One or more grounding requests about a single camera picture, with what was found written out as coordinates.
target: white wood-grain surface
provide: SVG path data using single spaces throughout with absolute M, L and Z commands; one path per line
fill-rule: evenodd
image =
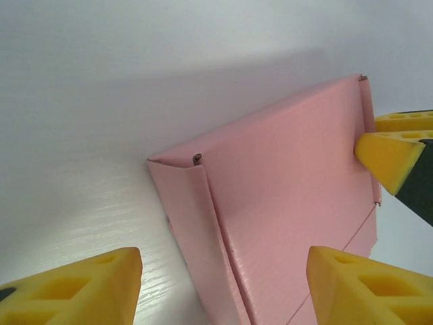
M 136 324 L 207 324 L 145 160 L 304 87 L 367 74 L 376 114 L 431 108 L 431 1 L 0 3 L 0 282 L 122 247 Z M 373 257 L 433 275 L 385 195 Z

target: white background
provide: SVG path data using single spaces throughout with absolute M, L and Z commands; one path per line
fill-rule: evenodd
M 120 246 L 136 324 L 205 324 L 145 159 L 345 74 L 376 115 L 432 108 L 433 2 L 3 0 L 0 283 Z M 433 228 L 389 195 L 372 257 L 433 276 Z

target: dark green object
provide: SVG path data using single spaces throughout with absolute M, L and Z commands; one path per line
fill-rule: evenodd
M 433 226 L 433 139 L 422 139 L 419 142 L 426 147 L 396 198 Z
M 13 294 L 16 291 L 16 288 L 13 286 L 9 288 L 0 289 L 0 301 L 8 298 L 11 294 Z

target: pink box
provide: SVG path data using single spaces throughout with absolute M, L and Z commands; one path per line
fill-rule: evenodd
M 314 324 L 309 247 L 370 254 L 380 187 L 353 154 L 366 131 L 371 93 L 358 74 L 148 160 L 213 324 Z

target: white surface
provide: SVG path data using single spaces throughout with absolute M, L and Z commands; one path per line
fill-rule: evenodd
M 313 83 L 431 108 L 433 2 L 0 3 L 0 282 L 138 246 L 136 324 L 205 324 L 145 159 Z M 385 194 L 373 257 L 433 275 L 433 228 Z

